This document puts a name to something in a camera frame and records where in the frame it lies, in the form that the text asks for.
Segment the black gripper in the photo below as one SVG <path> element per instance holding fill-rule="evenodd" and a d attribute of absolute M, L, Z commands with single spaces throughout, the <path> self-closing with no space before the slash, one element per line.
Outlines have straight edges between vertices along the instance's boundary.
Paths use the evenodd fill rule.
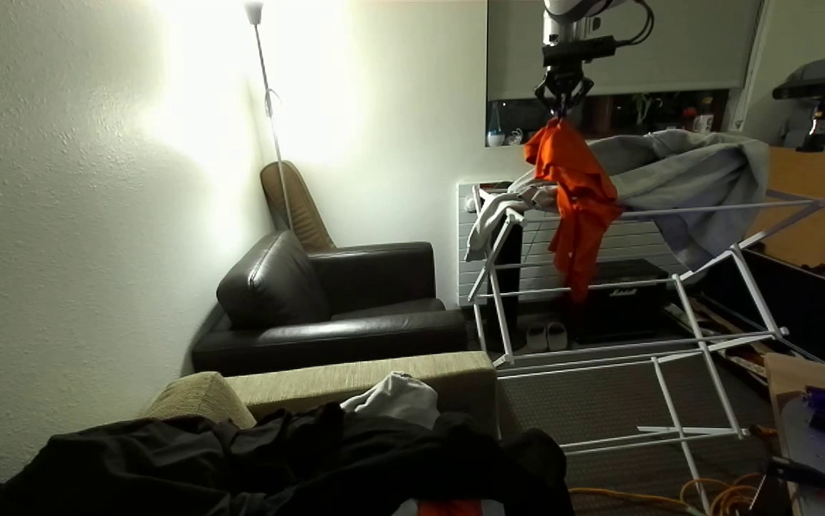
<path fill-rule="evenodd" d="M 617 43 L 612 38 L 566 41 L 540 48 L 543 78 L 536 89 L 536 101 L 547 119 L 563 117 L 585 122 L 592 114 L 592 81 L 585 65 L 599 56 L 612 56 Z"/>

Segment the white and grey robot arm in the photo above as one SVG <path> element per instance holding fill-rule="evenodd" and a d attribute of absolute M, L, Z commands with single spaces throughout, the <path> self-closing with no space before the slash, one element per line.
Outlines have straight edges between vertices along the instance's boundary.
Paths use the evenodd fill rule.
<path fill-rule="evenodd" d="M 595 33 L 602 15 L 635 3 L 645 21 L 635 33 Z M 553 114 L 566 117 L 592 89 L 585 65 L 612 56 L 623 45 L 640 45 L 656 28 L 656 10 L 646 0 L 540 0 L 540 84 L 536 101 Z"/>

